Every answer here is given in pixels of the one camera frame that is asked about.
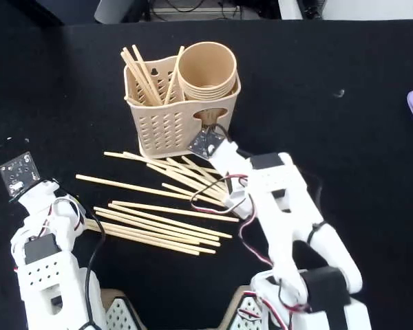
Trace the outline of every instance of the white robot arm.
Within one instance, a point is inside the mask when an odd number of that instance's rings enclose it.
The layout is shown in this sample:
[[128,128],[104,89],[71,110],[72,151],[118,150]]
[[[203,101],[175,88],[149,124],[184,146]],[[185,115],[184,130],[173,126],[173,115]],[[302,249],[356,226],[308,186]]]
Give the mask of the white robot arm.
[[[223,177],[246,175],[246,186],[237,179],[227,180],[224,203],[230,208],[240,203],[233,211],[241,218],[254,212],[268,241],[273,268],[251,281],[260,298],[270,301],[283,320],[291,306],[299,306],[291,318],[296,330],[370,329],[366,306],[349,295],[362,288],[358,267],[335,229],[324,221],[287,153],[245,159],[237,153],[236,143],[209,129],[200,132],[189,149]],[[328,267],[299,271],[293,241],[307,242]]]
[[79,268],[72,254],[85,210],[67,193],[57,197],[61,188],[55,181],[39,179],[29,153],[0,171],[10,196],[29,213],[11,239],[28,329],[106,330],[96,275]]

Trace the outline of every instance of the bamboo chopstick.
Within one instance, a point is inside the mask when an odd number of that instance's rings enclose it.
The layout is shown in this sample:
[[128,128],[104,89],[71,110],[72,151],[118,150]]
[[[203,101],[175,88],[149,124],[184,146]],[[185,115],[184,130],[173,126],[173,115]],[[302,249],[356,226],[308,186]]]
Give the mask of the bamboo chopstick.
[[230,239],[232,237],[231,235],[225,234],[223,232],[217,232],[215,230],[206,229],[206,228],[203,228],[203,227],[198,227],[196,225],[189,225],[188,223],[174,221],[174,220],[171,220],[171,219],[168,219],[168,218],[160,217],[158,215],[149,214],[149,213],[134,210],[134,209],[131,209],[131,208],[126,208],[124,206],[115,204],[114,202],[109,204],[110,208],[113,208],[113,209],[119,210],[119,211],[123,211],[123,212],[127,212],[127,213],[130,213],[132,215],[138,215],[140,217],[144,217],[144,218],[148,218],[148,219],[152,219],[152,220],[156,220],[156,221],[161,221],[161,222],[164,222],[164,223],[171,223],[171,224],[174,224],[175,226],[182,226],[183,228],[195,230],[195,231],[198,231],[198,232],[203,232],[203,233],[207,234],[207,236],[209,236],[209,237],[204,237],[206,239],[208,238],[208,239],[212,239],[214,241],[217,241],[218,237],[226,237],[228,239]]
[[148,86],[147,82],[145,81],[144,76],[140,72],[139,67],[137,66],[135,60],[131,56],[129,50],[124,47],[123,51],[121,52],[121,57],[123,58],[125,64],[129,67],[131,73],[134,75],[136,81],[144,91],[146,97],[149,99],[151,105],[159,105],[158,100],[153,96],[150,87]]
[[[167,162],[166,160],[162,160],[162,159],[153,159],[153,161],[157,162],[157,163],[161,163],[163,165],[167,165],[167,166],[171,166],[174,168],[174,166],[170,165],[169,162]],[[204,171],[208,172],[208,173],[213,173],[216,175],[220,175],[219,172],[217,172],[214,168],[208,168],[208,167],[201,167],[199,166],[201,169],[203,169]],[[192,166],[192,165],[187,165],[187,168],[190,168],[191,170],[195,170],[196,166]]]
[[174,82],[176,81],[176,74],[178,71],[179,60],[180,60],[180,57],[182,56],[182,53],[184,52],[184,49],[185,49],[184,46],[180,46],[179,48],[178,57],[176,57],[176,61],[174,63],[173,74],[171,75],[171,80],[168,85],[167,95],[165,96],[165,101],[164,101],[165,105],[167,105],[168,102],[170,101],[171,91],[173,90],[173,85],[174,85]]
[[142,191],[143,193],[150,193],[150,194],[167,196],[167,197],[174,197],[174,198],[179,198],[179,199],[187,199],[187,200],[191,199],[190,196],[175,194],[174,192],[168,192],[168,191],[165,191],[165,190],[158,190],[158,189],[153,189],[153,188],[135,186],[133,184],[125,184],[123,182],[100,179],[98,177],[89,177],[87,175],[77,174],[77,175],[75,175],[75,178],[77,178],[79,180],[94,182],[96,184],[107,184],[108,186],[114,186],[114,187],[119,187],[119,188],[130,189],[130,190]]
[[[185,156],[181,157],[182,160],[184,162],[186,162],[188,165],[191,165],[192,167],[195,168],[196,171],[198,171],[200,174],[202,174],[208,181],[210,181],[211,183],[216,182],[217,179],[212,176],[211,174],[209,174],[208,172],[206,172],[202,167],[198,166],[195,162],[193,162],[192,160],[190,160],[189,158],[186,158]],[[226,185],[224,182],[218,182],[217,185],[222,188],[223,190],[226,191]]]
[[123,155],[126,156],[126,159],[128,159],[128,160],[138,160],[140,162],[149,163],[149,164],[153,164],[154,166],[162,167],[166,170],[171,169],[171,170],[173,170],[175,172],[178,172],[180,174],[191,176],[190,174],[185,173],[183,170],[181,170],[179,168],[176,168],[176,167],[171,166],[171,165],[166,165],[166,164],[160,163],[156,159],[149,159],[149,158],[146,158],[146,157],[135,155],[134,153],[128,153],[127,151],[124,151]]
[[136,55],[136,58],[138,59],[139,65],[142,69],[142,72],[143,72],[145,78],[147,79],[147,82],[149,83],[151,92],[153,93],[154,97],[158,101],[158,104],[162,105],[162,100],[160,99],[158,90],[156,89],[156,86],[153,83],[153,79],[151,79],[149,70],[147,69],[147,66],[144,63],[144,60],[142,59],[142,56],[140,55],[139,49],[136,47],[136,45],[132,45],[132,48],[133,48],[133,52]]
[[[220,246],[220,243],[217,242],[219,240],[217,236],[206,235],[200,232],[194,232],[192,230],[185,230],[185,229],[178,228],[172,225],[165,225],[160,222],[150,221],[150,220],[142,219],[139,217],[134,217],[129,214],[116,212],[116,211],[108,210],[105,208],[94,208],[94,209],[95,211],[99,213],[103,213],[104,217],[105,215],[116,216],[116,219],[113,219],[113,218],[108,218],[108,219],[118,220],[120,222],[127,223],[129,225],[133,225],[133,226],[135,225],[136,227],[141,227],[143,229],[153,230],[154,232],[161,232],[163,234],[168,234],[172,236],[175,236],[176,234],[175,232],[177,232],[179,233],[178,237],[182,237],[184,239],[194,239],[195,241],[199,241],[201,243],[205,243],[208,245]],[[164,233],[162,231],[157,231],[155,230],[156,228],[165,229],[167,232]]]
[[124,96],[124,100],[133,103],[134,105],[137,105],[138,107],[146,107],[145,105],[143,105],[141,102],[135,100],[134,98],[131,98],[129,96]]
[[[189,179],[188,177],[185,177],[185,176],[183,176],[179,173],[174,172],[173,170],[169,170],[169,169],[162,170],[161,168],[159,168],[157,166],[154,166],[154,165],[151,165],[151,164],[147,164],[147,166],[154,169],[155,171],[163,174],[163,175],[166,175],[167,177],[170,177],[170,178],[172,178],[176,181],[179,181],[180,183],[182,183],[182,184],[184,184],[188,187],[192,187],[193,189],[202,190],[202,189],[206,188],[206,186],[204,184],[200,184],[200,183],[198,183],[198,182],[196,182],[192,179]],[[211,188],[206,189],[203,193],[210,196],[210,197],[212,197],[212,198],[214,198],[214,199],[217,199],[218,201],[222,201],[222,200],[225,199],[225,194],[221,195],[217,191],[215,191]]]
[[[87,227],[87,229],[95,231],[95,232],[99,232],[99,228],[97,227]],[[137,236],[129,236],[126,234],[121,234],[119,232],[114,232],[111,230],[105,230],[107,234],[112,235],[112,236],[116,236],[116,237],[120,237],[122,239],[128,239],[130,241],[135,241],[135,242],[139,242],[139,243],[144,243],[144,244],[148,244],[148,245],[154,245],[160,248],[164,248],[164,249],[168,249],[168,250],[173,250],[173,251],[178,251],[178,252],[184,252],[187,254],[192,254],[194,256],[198,256],[200,253],[198,251],[195,250],[190,250],[190,249],[186,249],[184,247],[178,247],[178,246],[174,246],[168,243],[162,243],[159,241],[152,241],[151,239],[146,239],[146,238],[140,238]]]
[[[88,225],[88,224],[92,224],[92,225],[97,226],[96,221],[92,220],[92,219],[86,219],[86,225]],[[133,234],[143,234],[143,235],[147,235],[147,236],[158,237],[159,239],[166,239],[168,241],[175,241],[175,242],[180,242],[180,243],[199,245],[199,241],[194,241],[194,240],[191,240],[191,239],[183,239],[183,238],[176,237],[176,236],[159,234],[157,232],[149,232],[147,230],[130,228],[130,227],[126,227],[124,225],[115,225],[113,223],[108,223],[108,222],[103,222],[103,221],[101,221],[101,224],[103,225],[104,229],[108,228],[108,229],[113,230],[115,232],[120,232],[121,234],[131,234],[131,233],[133,233]]]
[[[86,226],[88,228],[98,228],[98,225],[96,224],[92,224],[92,223],[87,223]],[[116,230],[112,230],[112,229],[107,229],[108,233],[112,233],[112,232],[116,232],[119,234],[124,234],[133,238],[140,238],[140,239],[148,239],[150,241],[154,241],[154,242],[159,242],[159,243],[164,243],[164,244],[168,244],[168,245],[172,245],[172,246],[178,246],[179,248],[185,248],[185,249],[189,249],[189,250],[193,250],[193,251],[198,251],[198,252],[205,252],[205,253],[211,253],[211,254],[215,254],[215,250],[212,249],[206,249],[205,247],[200,247],[200,246],[193,246],[193,245],[189,245],[189,244],[184,244],[184,243],[179,243],[179,242],[175,242],[175,241],[169,241],[166,239],[160,239],[158,237],[153,237],[153,236],[148,236],[148,235],[144,235],[144,234],[136,234],[136,233],[124,233],[124,232],[117,232]]]
[[112,201],[112,203],[114,205],[127,206],[128,208],[143,208],[145,210],[154,210],[154,211],[161,211],[161,212],[168,212],[168,213],[176,213],[178,215],[189,215],[189,216],[192,216],[192,217],[199,217],[199,218],[216,219],[216,220],[230,221],[230,222],[239,222],[238,218],[227,217],[227,216],[218,215],[218,214],[209,214],[209,213],[202,213],[202,212],[179,210],[177,208],[165,208],[163,206],[147,205],[147,204],[140,204],[140,203],[130,203],[128,201]]
[[[172,190],[172,191],[176,191],[177,193],[180,193],[180,194],[183,194],[183,195],[188,195],[188,196],[193,196],[194,195],[194,192],[192,192],[192,191],[185,190],[185,189],[173,186],[171,184],[162,183],[162,187],[165,187],[165,188],[167,188],[169,190]],[[201,199],[203,201],[207,201],[207,202],[212,203],[212,204],[217,205],[217,206],[222,206],[222,207],[225,206],[225,204],[223,204],[221,201],[206,197],[204,195],[197,195],[196,198]]]
[[[171,158],[167,158],[167,161],[170,164],[173,164],[174,166],[177,166],[178,168],[180,168],[180,170],[182,170],[184,175],[190,175],[192,177],[194,177],[195,179],[197,179],[198,181],[200,181],[202,184],[204,184],[205,186],[209,186],[210,184],[212,184],[212,182],[208,181],[205,177],[194,173],[192,170],[190,170],[189,168],[187,168],[185,165],[182,165],[180,163],[178,163],[177,161],[171,159]],[[225,191],[223,189],[221,189],[220,187],[218,187],[217,185],[214,185],[211,187],[212,189],[214,189],[215,191],[217,191],[220,194],[224,194]]]

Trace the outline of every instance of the black table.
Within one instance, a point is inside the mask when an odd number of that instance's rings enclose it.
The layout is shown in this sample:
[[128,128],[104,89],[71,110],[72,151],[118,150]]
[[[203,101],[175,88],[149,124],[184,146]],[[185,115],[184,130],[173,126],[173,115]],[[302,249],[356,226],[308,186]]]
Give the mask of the black table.
[[[413,117],[405,100],[413,90],[413,21],[0,31],[0,164],[29,150],[42,175],[91,206],[121,199],[186,208],[74,175],[154,188],[168,182],[143,164],[102,155],[138,149],[119,51],[135,43],[146,59],[157,59],[204,40],[229,45],[238,59],[243,88],[233,139],[252,153],[287,151],[323,179],[324,216],[361,270],[357,298],[368,306],[373,329],[413,329]],[[315,189],[312,179],[309,185]],[[25,212],[7,200],[0,178],[0,329],[11,330],[25,326],[9,251]],[[237,234],[233,224],[212,228]],[[248,236],[266,247],[258,225]],[[90,232],[77,241],[81,265],[97,240]],[[308,258],[299,251],[302,265]],[[237,237],[202,258],[109,238],[94,269],[102,287],[129,296],[149,328],[194,329],[217,326],[236,287],[265,267]]]

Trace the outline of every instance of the plastic basket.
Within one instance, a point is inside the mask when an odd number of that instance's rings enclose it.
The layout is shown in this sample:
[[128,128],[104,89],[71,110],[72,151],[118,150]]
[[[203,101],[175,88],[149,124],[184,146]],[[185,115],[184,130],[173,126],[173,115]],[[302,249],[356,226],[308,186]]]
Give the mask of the plastic basket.
[[[176,56],[145,62],[162,101],[167,94],[173,74]],[[170,103],[160,107],[149,107],[144,91],[127,67],[124,68],[125,95],[144,104],[143,107],[127,101],[133,115],[140,153],[148,158],[163,158],[190,153],[189,143],[202,128],[201,111],[219,109],[217,123],[228,129],[233,115],[235,101],[241,85],[237,76],[228,96],[213,101],[185,100],[176,79]]]

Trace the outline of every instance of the basket hole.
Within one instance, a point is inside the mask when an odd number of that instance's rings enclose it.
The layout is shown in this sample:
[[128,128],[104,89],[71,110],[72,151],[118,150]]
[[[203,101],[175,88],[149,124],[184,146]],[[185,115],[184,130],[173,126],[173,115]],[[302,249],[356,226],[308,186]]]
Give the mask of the basket hole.
[[202,126],[209,126],[218,122],[218,118],[228,113],[226,109],[205,109],[193,114],[193,117],[202,121]]

